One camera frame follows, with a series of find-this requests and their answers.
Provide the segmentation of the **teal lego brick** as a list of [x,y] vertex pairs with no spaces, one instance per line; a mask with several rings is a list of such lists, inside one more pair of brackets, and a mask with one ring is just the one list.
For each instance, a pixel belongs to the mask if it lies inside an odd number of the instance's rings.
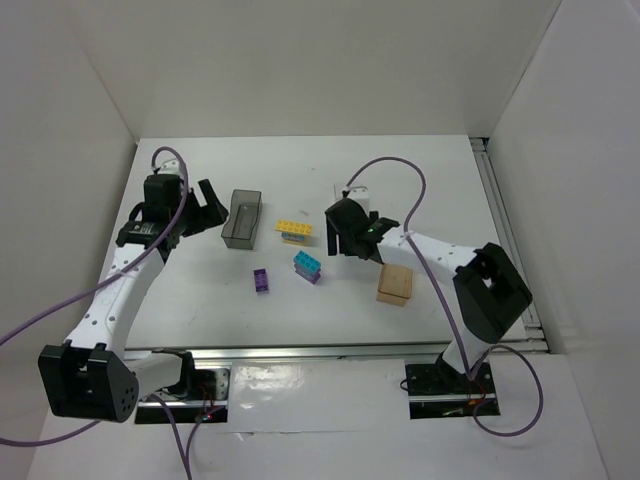
[[298,269],[306,270],[315,275],[321,269],[321,263],[304,251],[299,251],[294,257],[294,265]]

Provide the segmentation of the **yellow lego brick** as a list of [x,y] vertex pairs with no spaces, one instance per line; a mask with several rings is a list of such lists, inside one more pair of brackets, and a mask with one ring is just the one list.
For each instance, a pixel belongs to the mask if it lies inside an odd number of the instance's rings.
[[301,236],[311,236],[312,235],[312,225],[289,221],[289,220],[278,220],[275,225],[275,230],[280,233],[286,233],[290,235],[301,235]]

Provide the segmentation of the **purple lego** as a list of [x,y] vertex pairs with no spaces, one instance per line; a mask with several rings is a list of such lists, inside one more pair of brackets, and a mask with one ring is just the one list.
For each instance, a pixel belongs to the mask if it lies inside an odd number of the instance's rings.
[[299,275],[300,277],[302,277],[304,280],[306,280],[307,282],[315,285],[321,278],[321,272],[317,271],[315,273],[313,272],[309,272],[305,269],[300,269],[298,267],[295,268],[295,273],[297,275]]

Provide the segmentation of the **purple lego brick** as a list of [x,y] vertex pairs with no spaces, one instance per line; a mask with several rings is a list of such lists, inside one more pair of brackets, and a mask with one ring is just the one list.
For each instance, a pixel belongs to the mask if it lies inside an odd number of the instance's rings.
[[265,269],[255,269],[253,271],[254,287],[257,294],[269,292],[268,275]]

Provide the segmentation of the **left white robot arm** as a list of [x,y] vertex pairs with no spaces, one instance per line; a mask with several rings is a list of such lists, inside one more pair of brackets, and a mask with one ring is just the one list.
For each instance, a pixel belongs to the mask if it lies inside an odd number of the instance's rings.
[[117,235],[107,285],[65,341],[45,346],[39,355],[54,415],[122,423],[139,400],[158,391],[178,399],[196,392],[201,376],[191,353],[161,348],[127,365],[124,350],[148,290],[180,239],[226,222],[228,211],[210,182],[198,185],[203,204],[175,173],[145,179],[144,198]]

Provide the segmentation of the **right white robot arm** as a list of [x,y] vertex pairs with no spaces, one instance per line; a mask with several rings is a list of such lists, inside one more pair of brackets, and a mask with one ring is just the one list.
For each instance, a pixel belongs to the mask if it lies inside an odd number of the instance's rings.
[[381,265],[423,273],[441,301],[442,286],[456,295],[462,324],[443,305],[454,339],[436,360],[443,380],[453,383],[477,375],[497,345],[532,303],[532,294],[504,249],[447,243],[407,230],[399,222],[367,214],[356,201],[343,198],[325,211],[328,254],[354,256]]

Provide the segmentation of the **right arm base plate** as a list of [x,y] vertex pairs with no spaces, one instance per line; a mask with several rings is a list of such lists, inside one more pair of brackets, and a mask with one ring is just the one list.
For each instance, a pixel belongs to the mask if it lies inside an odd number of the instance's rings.
[[446,377],[435,364],[405,365],[405,379],[400,388],[408,396],[411,420],[499,416],[500,407],[488,363],[481,366],[474,381],[466,376]]

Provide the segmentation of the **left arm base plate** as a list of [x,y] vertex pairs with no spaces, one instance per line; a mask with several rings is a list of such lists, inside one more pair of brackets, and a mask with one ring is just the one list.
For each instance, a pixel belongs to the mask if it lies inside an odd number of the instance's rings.
[[228,421],[231,370],[227,367],[197,369],[188,390],[162,388],[155,392],[177,424],[221,424]]

